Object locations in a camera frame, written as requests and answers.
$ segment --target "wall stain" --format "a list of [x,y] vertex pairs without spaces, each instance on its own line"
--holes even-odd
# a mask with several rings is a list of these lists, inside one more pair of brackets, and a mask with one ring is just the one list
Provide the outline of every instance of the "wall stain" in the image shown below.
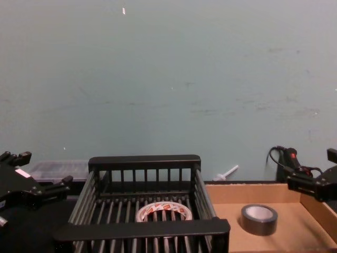
[[130,106],[138,106],[138,105],[145,105],[145,104],[144,104],[144,103],[130,102],[130,103],[128,103],[127,105],[130,105]]
[[159,105],[154,105],[151,108],[153,108],[153,109],[160,109],[160,108],[167,108],[169,106],[170,106],[170,104],[159,104]]
[[189,88],[190,86],[192,86],[193,84],[195,84],[194,82],[185,82],[185,86],[187,88]]
[[281,120],[296,120],[302,118],[314,118],[320,114],[321,110],[316,108],[303,108],[294,112],[280,114]]
[[285,100],[287,101],[287,103],[291,103],[291,102],[296,103],[296,102],[298,102],[298,100],[296,98],[291,98],[289,96],[286,96]]
[[314,75],[311,74],[310,70],[305,70],[305,72],[308,77],[314,77]]
[[87,98],[90,97],[90,94],[86,92],[86,90],[84,88],[82,88],[81,86],[78,87],[78,89],[80,90],[80,92],[85,95]]
[[268,53],[279,53],[282,52],[284,49],[281,47],[275,47],[275,48],[270,48],[268,49]]
[[309,142],[312,142],[312,139],[311,139],[311,130],[308,130],[308,139],[309,139]]
[[69,104],[69,105],[63,105],[51,109],[46,109],[42,110],[39,113],[45,114],[45,113],[55,113],[59,111],[67,111],[73,108],[78,108],[78,107],[87,107],[87,106],[98,106],[98,105],[105,105],[105,104],[112,104],[112,101],[104,101],[104,102],[97,102],[97,103],[89,103],[89,104]]
[[203,116],[208,116],[208,115],[219,114],[219,110],[215,110],[215,109],[205,109],[205,110],[203,110],[203,109],[201,109],[201,110],[192,110],[191,113],[203,115]]
[[255,109],[257,110],[257,111],[265,111],[265,110],[268,110],[268,109],[270,109],[271,107],[270,106],[268,106],[268,105],[259,105],[259,106],[256,106],[255,107]]
[[0,99],[0,102],[5,102],[5,103],[11,103],[11,101],[9,99]]
[[254,100],[245,100],[245,101],[242,101],[243,104],[252,104],[252,103],[255,103]]

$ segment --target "white label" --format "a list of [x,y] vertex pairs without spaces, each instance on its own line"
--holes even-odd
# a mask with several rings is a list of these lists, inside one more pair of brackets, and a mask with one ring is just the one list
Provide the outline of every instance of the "white label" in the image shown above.
[[15,172],[19,173],[20,175],[24,176],[25,178],[31,177],[27,172],[23,171],[22,169],[17,169]]
[[0,209],[3,208],[3,207],[5,207],[5,204],[6,204],[6,200],[1,201],[0,202]]

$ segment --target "black wire basket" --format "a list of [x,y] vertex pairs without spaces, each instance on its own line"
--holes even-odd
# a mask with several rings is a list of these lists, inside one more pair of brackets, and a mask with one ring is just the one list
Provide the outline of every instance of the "black wire basket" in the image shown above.
[[[228,252],[230,226],[207,195],[197,155],[94,157],[69,222],[54,234],[56,252]],[[193,219],[161,210],[136,222],[159,201],[188,207]]]

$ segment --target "painted wall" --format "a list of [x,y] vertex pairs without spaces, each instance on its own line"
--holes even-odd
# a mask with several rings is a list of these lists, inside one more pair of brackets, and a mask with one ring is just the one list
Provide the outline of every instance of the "painted wall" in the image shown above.
[[0,151],[202,157],[273,178],[267,151],[337,148],[333,0],[1,0]]

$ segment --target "masking tape roll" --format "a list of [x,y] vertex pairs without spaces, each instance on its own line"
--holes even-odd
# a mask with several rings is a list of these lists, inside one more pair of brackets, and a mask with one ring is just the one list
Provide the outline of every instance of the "masking tape roll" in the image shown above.
[[143,222],[146,216],[161,210],[175,211],[182,214],[184,220],[192,220],[192,213],[186,206],[176,202],[161,201],[142,207],[136,215],[136,222]]

